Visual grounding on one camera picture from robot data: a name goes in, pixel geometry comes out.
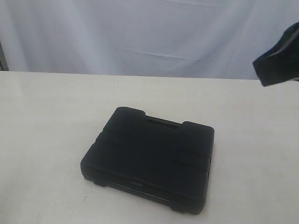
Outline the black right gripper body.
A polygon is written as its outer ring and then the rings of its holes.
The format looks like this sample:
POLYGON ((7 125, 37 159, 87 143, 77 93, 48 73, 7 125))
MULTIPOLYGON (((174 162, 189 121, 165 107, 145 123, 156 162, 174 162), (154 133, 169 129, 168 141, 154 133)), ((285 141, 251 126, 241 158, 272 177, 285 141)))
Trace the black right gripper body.
POLYGON ((299 36, 299 23, 292 24, 277 42, 277 44, 267 52, 267 57, 276 55, 290 46, 299 36))

